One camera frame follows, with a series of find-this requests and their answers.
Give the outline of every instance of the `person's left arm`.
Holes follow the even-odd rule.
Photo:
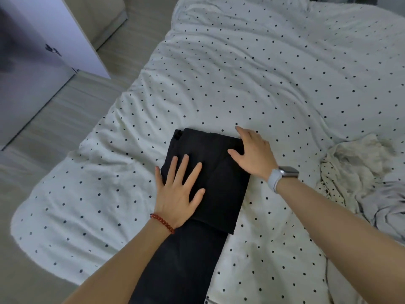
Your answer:
[[[196,165],[183,185],[187,163],[188,156],[185,155],[176,174],[177,157],[173,157],[165,185],[159,168],[155,169],[158,194],[154,213],[173,228],[180,227],[190,218],[205,193],[205,189],[200,189],[189,203],[190,190],[202,164]],[[63,304],[128,304],[146,265],[169,235],[166,226],[150,219],[122,250],[85,280]]]

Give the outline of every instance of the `black pants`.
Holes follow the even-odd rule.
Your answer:
[[[228,233],[233,234],[250,175],[227,153],[243,154],[238,138],[192,129],[176,130],[161,168],[166,181],[173,156],[190,156],[185,179],[198,162],[202,171],[190,200],[206,192],[194,215],[159,247],[146,266],[130,304],[203,303]]]

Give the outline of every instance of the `white watch strap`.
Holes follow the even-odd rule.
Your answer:
[[[283,177],[283,174],[281,173],[281,170],[279,169],[273,169],[271,170],[271,174],[269,179],[267,180],[267,184],[269,185],[270,189],[273,190],[274,193],[276,192],[276,186],[278,181]]]

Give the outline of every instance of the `white bedding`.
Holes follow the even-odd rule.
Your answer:
[[[405,133],[404,29],[404,18],[367,5],[179,0],[139,78],[33,189],[11,234],[38,265],[81,284],[148,220],[154,165],[177,128],[255,129],[314,187],[335,143]],[[251,177],[210,300],[327,303],[324,277],[297,217]]]

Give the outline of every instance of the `wooden floor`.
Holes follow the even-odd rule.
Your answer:
[[[10,236],[10,220],[33,186],[76,149],[137,78],[170,29],[177,0],[125,0],[128,20],[99,49],[112,79],[80,72],[0,152],[0,303],[61,303],[76,286],[39,268]]]

